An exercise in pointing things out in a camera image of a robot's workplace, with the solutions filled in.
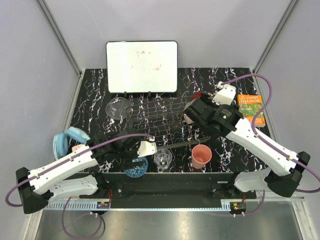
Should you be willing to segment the blue triangle pattern bowl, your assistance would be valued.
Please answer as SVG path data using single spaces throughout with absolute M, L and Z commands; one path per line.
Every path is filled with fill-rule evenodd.
M 125 164 L 124 172 L 130 178 L 139 178 L 147 172 L 148 167 L 149 162 L 146 157 L 134 158 Z

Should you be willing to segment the brown patterned bowl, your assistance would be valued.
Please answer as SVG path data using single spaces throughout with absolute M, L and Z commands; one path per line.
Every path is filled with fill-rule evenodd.
M 183 117 L 184 117 L 184 121 L 185 121 L 186 124 L 192 125 L 192 124 L 195 123 L 195 122 L 194 122 L 189 116 L 187 116 L 185 113 L 183 114 Z

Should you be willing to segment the clear glass plate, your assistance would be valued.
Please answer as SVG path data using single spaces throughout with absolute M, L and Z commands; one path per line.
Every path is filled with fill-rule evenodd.
M 113 98 L 106 106 L 107 116 L 114 120 L 123 120 L 131 110 L 131 102 L 124 97 Z

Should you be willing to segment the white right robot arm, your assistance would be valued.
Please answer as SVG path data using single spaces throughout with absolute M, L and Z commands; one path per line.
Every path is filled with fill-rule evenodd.
M 304 171 L 296 162 L 308 164 L 308 153 L 284 148 L 259 130 L 252 129 L 236 104 L 216 105 L 206 94 L 190 101 L 183 113 L 205 136 L 233 141 L 267 164 L 263 170 L 234 174 L 227 185 L 230 197 L 236 199 L 249 191 L 271 190 L 290 198 L 296 192 Z

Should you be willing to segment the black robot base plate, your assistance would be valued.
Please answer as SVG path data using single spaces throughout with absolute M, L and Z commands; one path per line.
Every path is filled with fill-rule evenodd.
M 135 196 L 169 196 L 178 200 L 204 199 L 215 200 L 254 200 L 257 195 L 253 190 L 242 193 L 231 187 L 233 173 L 146 173 L 141 177 L 132 178 L 124 173 L 102 173 L 100 178 L 106 182 L 89 197 L 102 200 L 132 199 Z

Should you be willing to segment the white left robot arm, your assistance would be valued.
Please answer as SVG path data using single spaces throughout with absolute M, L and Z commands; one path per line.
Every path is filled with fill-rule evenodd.
M 91 137 L 77 150 L 48 165 L 32 170 L 18 169 L 15 175 L 21 201 L 19 206 L 24 214 L 33 214 L 56 200 L 103 198 L 112 193 L 113 186 L 102 173 L 93 170 L 82 178 L 72 176 L 113 159 L 119 159 L 123 169 L 140 167 L 141 163 L 132 160 L 153 155 L 156 151 L 154 136 L 133 128 Z

